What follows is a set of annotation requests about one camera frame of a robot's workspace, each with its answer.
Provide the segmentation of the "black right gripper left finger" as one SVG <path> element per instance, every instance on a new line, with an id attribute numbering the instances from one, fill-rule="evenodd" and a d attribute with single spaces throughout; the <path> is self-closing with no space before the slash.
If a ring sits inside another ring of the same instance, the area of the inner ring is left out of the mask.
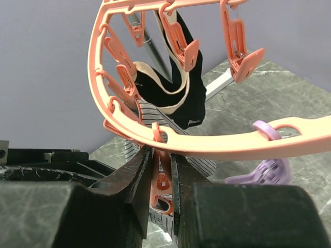
<path id="1" fill-rule="evenodd" d="M 90 187 L 1 180 L 1 247 L 141 247 L 147 236 L 152 150 Z"/>

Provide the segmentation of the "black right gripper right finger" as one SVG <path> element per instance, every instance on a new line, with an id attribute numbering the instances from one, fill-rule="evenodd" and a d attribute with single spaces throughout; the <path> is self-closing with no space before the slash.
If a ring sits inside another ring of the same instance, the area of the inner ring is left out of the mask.
<path id="1" fill-rule="evenodd" d="M 176 154 L 171 165 L 179 247 L 330 247 L 304 189 L 213 183 Z"/>

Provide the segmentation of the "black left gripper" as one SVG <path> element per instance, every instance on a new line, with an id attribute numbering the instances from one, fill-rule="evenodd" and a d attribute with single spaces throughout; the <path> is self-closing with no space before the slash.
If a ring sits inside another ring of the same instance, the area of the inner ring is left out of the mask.
<path id="1" fill-rule="evenodd" d="M 80 150 L 15 149 L 1 140 L 1 180 L 73 181 L 90 187 L 114 171 Z"/>

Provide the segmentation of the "grey striped boxer underwear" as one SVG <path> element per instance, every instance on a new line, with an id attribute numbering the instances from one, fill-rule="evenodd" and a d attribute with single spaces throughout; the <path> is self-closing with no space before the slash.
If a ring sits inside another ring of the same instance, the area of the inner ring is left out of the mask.
<path id="1" fill-rule="evenodd" d="M 151 127 L 152 123 L 157 122 L 160 126 L 170 127 L 178 134 L 186 135 L 187 132 L 175 124 L 168 116 L 162 111 L 158 110 L 154 105 L 147 103 L 143 100 L 137 100 L 138 111 L 136 114 L 147 126 Z M 134 158 L 137 152 L 140 150 L 139 145 L 129 141 L 124 141 L 125 147 L 125 161 L 128 162 Z M 198 159 L 193 157 L 187 157 L 187 161 L 204 177 L 209 177 L 215 173 L 217 164 L 213 160 Z M 163 194 L 158 198 L 159 203 L 156 207 L 149 208 L 148 220 L 158 225 L 163 231 L 167 232 L 170 237 L 173 237 L 174 221 L 172 210 L 161 210 L 161 204 L 167 204 L 172 207 L 172 195 Z"/>

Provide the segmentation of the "pink round clip hanger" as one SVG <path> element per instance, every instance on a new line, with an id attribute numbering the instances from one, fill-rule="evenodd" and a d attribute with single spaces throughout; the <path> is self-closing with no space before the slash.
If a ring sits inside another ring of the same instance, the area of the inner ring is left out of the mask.
<path id="1" fill-rule="evenodd" d="M 178 8 L 203 5 L 203 1 L 103 1 L 95 19 L 88 49 L 88 79 L 94 101 L 104 117 L 104 127 L 130 141 L 157 150 L 214 160 L 257 160 L 297 157 L 330 151 L 330 117 L 288 117 L 265 125 L 271 131 L 292 128 L 298 136 L 272 141 L 262 128 L 243 134 L 189 136 L 170 127 L 147 127 L 135 115 L 139 92 L 133 82 L 137 70 L 110 26 L 114 15 L 123 19 L 147 11 L 159 14 L 161 25 L 179 66 L 190 72 L 197 63 L 200 44 L 187 42 L 178 22 L 169 16 Z"/>

